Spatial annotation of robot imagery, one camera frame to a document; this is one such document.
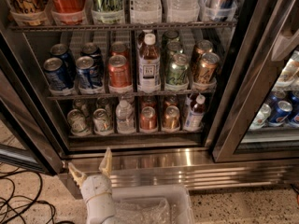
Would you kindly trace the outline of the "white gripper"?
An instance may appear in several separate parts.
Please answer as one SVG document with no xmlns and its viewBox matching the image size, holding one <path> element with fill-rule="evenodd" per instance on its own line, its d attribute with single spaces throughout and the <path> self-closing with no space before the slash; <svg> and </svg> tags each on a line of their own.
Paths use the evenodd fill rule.
<svg viewBox="0 0 299 224">
<path fill-rule="evenodd" d="M 112 198 L 112 184 L 108 178 L 112 171 L 112 152 L 109 147 L 99 165 L 102 175 L 87 177 L 72 162 L 68 163 L 68 170 L 81 188 L 81 194 L 87 207 L 87 224 L 103 224 L 116 215 Z"/>
</svg>

